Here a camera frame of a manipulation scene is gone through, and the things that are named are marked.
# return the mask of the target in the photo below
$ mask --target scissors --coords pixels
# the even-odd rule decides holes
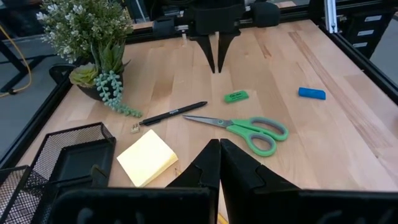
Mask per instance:
[[[263,117],[253,117],[249,119],[230,119],[223,120],[217,118],[206,118],[201,116],[190,116],[183,115],[184,118],[191,119],[194,121],[212,124],[222,128],[226,128],[228,131],[237,134],[246,140],[249,148],[259,156],[271,156],[276,151],[276,141],[284,141],[289,135],[289,130],[278,121]],[[281,134],[275,133],[269,129],[262,128],[254,125],[254,123],[262,123],[276,128]],[[267,142],[270,145],[270,149],[262,150],[258,148],[253,139],[260,139]]]

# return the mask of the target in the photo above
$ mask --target wooden table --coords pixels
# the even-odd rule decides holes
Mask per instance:
[[[117,114],[74,86],[19,165],[32,162],[46,133],[102,121],[118,140],[110,187],[132,186],[116,156],[153,129],[179,161],[148,187],[166,186],[176,176],[174,168],[184,170],[210,139],[228,138],[304,189],[396,191],[398,107],[311,21],[241,32],[216,74],[196,42],[176,38],[126,46],[124,60],[131,62],[124,72],[124,102],[142,110],[143,118],[208,101],[189,114],[276,119],[290,136],[273,156],[259,157],[239,136],[181,116],[130,134],[140,119]],[[217,49],[216,37],[211,42]],[[325,90],[327,99],[298,97],[300,86]],[[249,99],[224,103],[223,96],[236,90],[246,90]],[[222,198],[220,212],[226,217]]]

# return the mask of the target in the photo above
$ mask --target green eraser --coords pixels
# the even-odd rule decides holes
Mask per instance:
[[[224,100],[227,103],[233,103],[239,100],[244,100],[249,98],[248,93],[246,93],[246,91],[238,91],[236,93],[231,93],[231,94],[227,94],[224,96]]]

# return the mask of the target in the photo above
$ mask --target black mesh organizer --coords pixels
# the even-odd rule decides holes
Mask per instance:
[[[0,170],[0,224],[47,223],[66,191],[107,186],[115,145],[103,123],[47,134],[31,167]]]

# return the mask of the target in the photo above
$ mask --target blue eraser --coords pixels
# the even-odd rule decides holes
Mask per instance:
[[[314,90],[314,89],[304,88],[304,87],[300,87],[298,89],[298,95],[299,96],[303,96],[303,97],[319,99],[319,100],[325,100],[326,99],[325,91],[323,91],[323,90]]]

